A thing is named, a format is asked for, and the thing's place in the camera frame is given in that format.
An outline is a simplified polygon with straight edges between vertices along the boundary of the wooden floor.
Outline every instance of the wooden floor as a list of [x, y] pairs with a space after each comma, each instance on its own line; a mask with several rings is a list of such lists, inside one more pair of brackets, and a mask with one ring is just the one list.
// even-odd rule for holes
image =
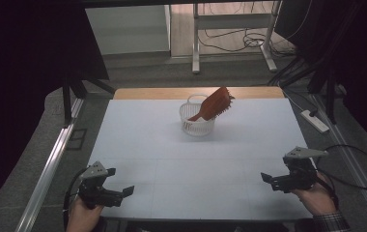
[[[273, 2], [233, 2], [233, 3], [207, 3], [198, 5], [199, 15], [229, 15], [229, 14], [262, 14], [270, 13]], [[229, 32], [239, 31], [231, 33], [229, 35], [215, 37]], [[253, 29], [247, 30], [247, 34], [259, 33], [265, 35], [266, 29]], [[240, 53], [240, 52], [260, 52], [260, 49], [255, 47], [248, 47], [243, 50], [239, 50], [244, 47], [243, 39], [245, 37], [245, 30], [240, 29], [219, 29], [219, 30], [200, 30], [199, 31], [199, 49], [200, 54], [222, 54], [222, 53]], [[263, 36], [250, 35], [253, 39], [263, 39]], [[285, 51], [293, 49], [293, 45], [281, 36], [273, 32], [271, 37], [274, 47], [277, 50]], [[172, 5], [171, 6], [171, 54], [173, 57], [192, 55], [193, 45], [193, 5]]]

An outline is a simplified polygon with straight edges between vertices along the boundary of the white wire basket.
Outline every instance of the white wire basket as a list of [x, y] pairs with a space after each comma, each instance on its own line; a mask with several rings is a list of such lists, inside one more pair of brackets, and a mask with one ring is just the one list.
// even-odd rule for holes
[[180, 115], [182, 122], [182, 129], [187, 134], [192, 136], [205, 136], [213, 130], [214, 119], [210, 119], [209, 121], [205, 121], [202, 117], [199, 118], [196, 122], [188, 121], [190, 117], [196, 115], [201, 109], [201, 103], [191, 102], [190, 99], [196, 96], [203, 96], [205, 98], [208, 95], [205, 94], [193, 94], [187, 98], [187, 103], [184, 103], [180, 107]]

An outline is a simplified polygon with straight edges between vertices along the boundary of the sleeve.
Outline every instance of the sleeve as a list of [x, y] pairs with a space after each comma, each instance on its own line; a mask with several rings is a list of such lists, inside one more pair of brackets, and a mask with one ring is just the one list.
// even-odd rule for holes
[[313, 216], [317, 232], [348, 232], [352, 231], [341, 212], [322, 216]]

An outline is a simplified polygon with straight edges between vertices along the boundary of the human arm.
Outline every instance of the human arm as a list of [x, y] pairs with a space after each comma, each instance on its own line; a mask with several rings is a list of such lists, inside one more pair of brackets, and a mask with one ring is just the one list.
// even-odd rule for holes
[[[318, 177], [325, 181], [325, 177], [318, 173]], [[309, 190], [294, 189], [306, 209], [313, 215], [314, 225], [318, 232], [347, 232], [349, 225], [340, 211], [338, 211], [328, 191], [319, 183]]]
[[91, 232], [99, 222], [103, 206], [89, 209], [81, 198], [76, 197], [72, 203], [67, 232]]

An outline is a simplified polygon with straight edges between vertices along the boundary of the electrical outlet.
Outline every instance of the electrical outlet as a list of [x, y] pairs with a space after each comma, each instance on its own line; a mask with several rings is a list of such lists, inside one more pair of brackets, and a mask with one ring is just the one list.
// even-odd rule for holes
[[318, 117], [316, 116], [310, 116], [309, 110], [304, 110], [300, 113], [303, 118], [305, 118], [313, 127], [317, 129], [320, 133], [327, 132], [329, 130], [329, 127], [326, 126]]

